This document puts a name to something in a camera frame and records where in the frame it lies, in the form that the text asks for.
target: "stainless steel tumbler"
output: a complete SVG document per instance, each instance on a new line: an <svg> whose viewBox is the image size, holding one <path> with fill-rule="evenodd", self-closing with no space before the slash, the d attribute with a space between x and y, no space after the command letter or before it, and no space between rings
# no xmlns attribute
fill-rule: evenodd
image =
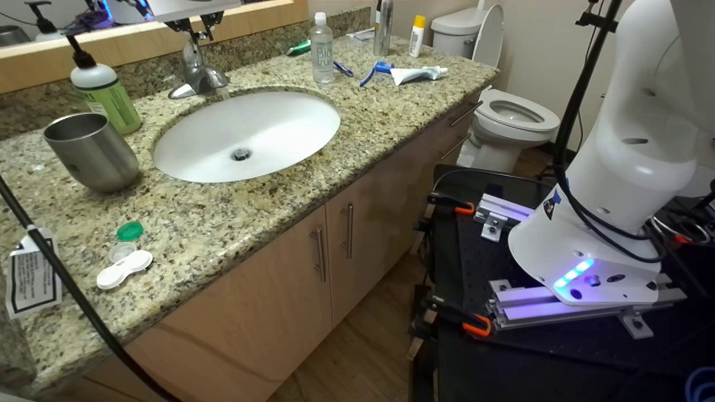
<svg viewBox="0 0 715 402"><path fill-rule="evenodd" d="M102 114L61 115L45 126L45 140L70 174L95 191L116 191L138 178L137 154Z"/></svg>

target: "speckled countertop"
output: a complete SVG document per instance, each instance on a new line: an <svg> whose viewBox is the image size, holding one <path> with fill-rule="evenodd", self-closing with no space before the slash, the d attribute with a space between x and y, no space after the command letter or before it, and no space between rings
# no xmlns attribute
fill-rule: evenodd
<svg viewBox="0 0 715 402"><path fill-rule="evenodd" d="M58 237L63 260L99 315L118 340L129 342L386 158L451 105L475 96L496 74L470 59L434 57L429 49L420 57L400 54L403 43L394 44L389 55L396 67L444 64L450 76L404 87L381 78L358 89L376 55L369 44L346 38L335 43L335 57L351 67L355 78L339 76L324 92L313 83L309 55L280 55L231 72L232 94L263 87L315 92L341 115L339 131L322 151L271 175L198 184L159 171L152 164L157 137L178 115L204 105L204 97L168 99L165 94L137 99L145 123L127 140L143 175L133 189L92 194L64 171L40 131L0 140L0 171L33 221ZM115 292L101 292L95 276L108 265L112 235L125 221L145 226L140 245L154 252L154 265ZM7 254L23 230L7 207L0 210L0 226ZM20 394L48 394L92 357L108 353L70 295L61 306L23 319L23 329L39 375L30 386L14 389Z"/></svg>

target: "wooden cabinet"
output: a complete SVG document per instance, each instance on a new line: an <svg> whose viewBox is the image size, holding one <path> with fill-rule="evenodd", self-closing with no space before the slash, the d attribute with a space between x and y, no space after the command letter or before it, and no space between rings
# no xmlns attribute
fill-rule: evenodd
<svg viewBox="0 0 715 402"><path fill-rule="evenodd" d="M431 170L460 142L472 108L454 106L127 351L182 399L265 399L408 250ZM116 360L64 394L83 399L95 384L157 399Z"/></svg>

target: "toilet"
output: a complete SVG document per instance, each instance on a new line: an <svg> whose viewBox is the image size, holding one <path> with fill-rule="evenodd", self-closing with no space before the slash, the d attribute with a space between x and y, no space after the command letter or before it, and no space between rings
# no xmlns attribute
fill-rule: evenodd
<svg viewBox="0 0 715 402"><path fill-rule="evenodd" d="M470 6L431 21L434 49L498 67L506 31L500 3ZM483 89L474 123L468 130L459 164L493 171L512 171L524 149L548 142L562 117L548 106L500 92Z"/></svg>

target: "white sink basin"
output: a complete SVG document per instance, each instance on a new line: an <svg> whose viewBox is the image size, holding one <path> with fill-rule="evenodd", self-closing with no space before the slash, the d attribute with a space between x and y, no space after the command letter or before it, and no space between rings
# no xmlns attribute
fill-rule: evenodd
<svg viewBox="0 0 715 402"><path fill-rule="evenodd" d="M303 92L249 92L182 117L154 147L162 171L226 182L286 170L335 136L339 114Z"/></svg>

